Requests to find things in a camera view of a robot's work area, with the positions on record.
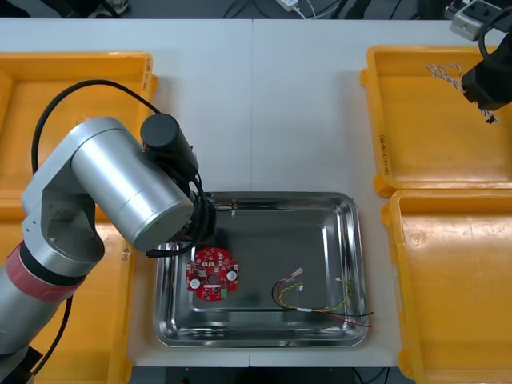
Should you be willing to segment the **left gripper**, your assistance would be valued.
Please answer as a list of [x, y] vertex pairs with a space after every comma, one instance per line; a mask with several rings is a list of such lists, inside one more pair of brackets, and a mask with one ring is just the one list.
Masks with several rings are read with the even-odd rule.
[[194, 212], [186, 227], [185, 241], [194, 244], [205, 243], [215, 232], [217, 211], [204, 194], [198, 194], [194, 201]]

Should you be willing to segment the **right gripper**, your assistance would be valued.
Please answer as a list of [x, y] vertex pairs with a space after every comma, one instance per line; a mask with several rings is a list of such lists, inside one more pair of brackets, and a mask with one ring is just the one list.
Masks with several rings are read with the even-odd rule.
[[481, 110], [496, 111], [511, 103], [511, 72], [481, 61], [462, 76], [463, 94]]

